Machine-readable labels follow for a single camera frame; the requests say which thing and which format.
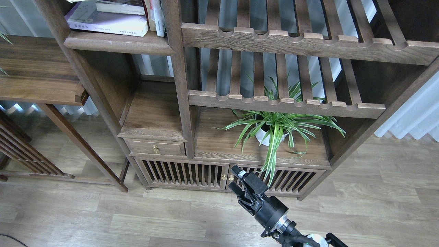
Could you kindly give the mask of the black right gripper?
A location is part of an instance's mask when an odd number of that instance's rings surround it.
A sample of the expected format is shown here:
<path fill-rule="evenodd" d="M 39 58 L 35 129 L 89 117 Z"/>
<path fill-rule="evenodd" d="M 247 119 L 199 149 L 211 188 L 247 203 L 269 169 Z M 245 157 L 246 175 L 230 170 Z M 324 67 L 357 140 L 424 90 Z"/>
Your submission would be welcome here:
<path fill-rule="evenodd" d="M 266 231 L 285 232 L 289 225 L 288 207 L 275 196 L 267 197 L 268 186 L 254 173 L 247 173 L 237 165 L 231 172 L 243 184 L 242 190 L 235 182 L 229 184 L 238 199 L 238 203 L 248 211 Z"/>

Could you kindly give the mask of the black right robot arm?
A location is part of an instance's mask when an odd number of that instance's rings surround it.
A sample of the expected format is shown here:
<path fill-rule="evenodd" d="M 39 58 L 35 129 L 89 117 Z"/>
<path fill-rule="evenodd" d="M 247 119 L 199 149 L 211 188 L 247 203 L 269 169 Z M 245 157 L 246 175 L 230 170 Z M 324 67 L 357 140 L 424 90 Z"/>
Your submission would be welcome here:
<path fill-rule="evenodd" d="M 295 228 L 296 223 L 287 218 L 288 207 L 275 196 L 265 194 L 268 186 L 257 175 L 247 173 L 237 165 L 232 167 L 232 173 L 243 184 L 244 190 L 235 182 L 231 182 L 229 188 L 237 195 L 238 203 L 264 228 L 262 238 L 272 237 L 283 247 L 347 246 L 332 233 L 325 238 L 318 234 L 302 235 Z"/>

